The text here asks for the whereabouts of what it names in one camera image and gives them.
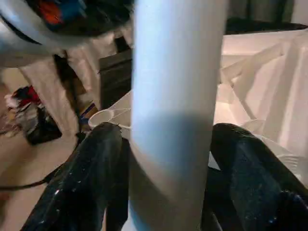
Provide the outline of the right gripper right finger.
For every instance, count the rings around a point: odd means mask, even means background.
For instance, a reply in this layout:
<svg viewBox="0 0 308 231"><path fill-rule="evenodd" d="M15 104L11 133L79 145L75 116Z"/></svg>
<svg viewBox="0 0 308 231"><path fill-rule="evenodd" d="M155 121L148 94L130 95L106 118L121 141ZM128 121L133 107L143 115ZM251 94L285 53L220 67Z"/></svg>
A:
<svg viewBox="0 0 308 231"><path fill-rule="evenodd" d="M230 123L213 126L202 229L305 231L308 191L270 148Z"/></svg>

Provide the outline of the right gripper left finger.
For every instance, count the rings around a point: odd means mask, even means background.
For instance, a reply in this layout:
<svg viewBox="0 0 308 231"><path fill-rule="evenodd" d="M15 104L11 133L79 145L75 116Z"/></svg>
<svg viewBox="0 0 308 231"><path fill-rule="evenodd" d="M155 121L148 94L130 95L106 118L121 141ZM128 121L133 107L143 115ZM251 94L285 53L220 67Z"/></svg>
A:
<svg viewBox="0 0 308 231"><path fill-rule="evenodd" d="M121 230L128 219L129 155L118 125L95 127L48 183L22 230Z"/></svg>

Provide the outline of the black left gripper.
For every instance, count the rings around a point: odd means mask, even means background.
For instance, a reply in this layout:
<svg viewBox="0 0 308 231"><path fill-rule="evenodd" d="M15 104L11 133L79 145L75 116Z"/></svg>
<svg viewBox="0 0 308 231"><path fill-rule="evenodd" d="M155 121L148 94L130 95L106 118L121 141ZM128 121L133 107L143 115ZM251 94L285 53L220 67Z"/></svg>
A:
<svg viewBox="0 0 308 231"><path fill-rule="evenodd" d="M28 0L46 27L57 34L96 37L130 19L131 0Z"/></svg>

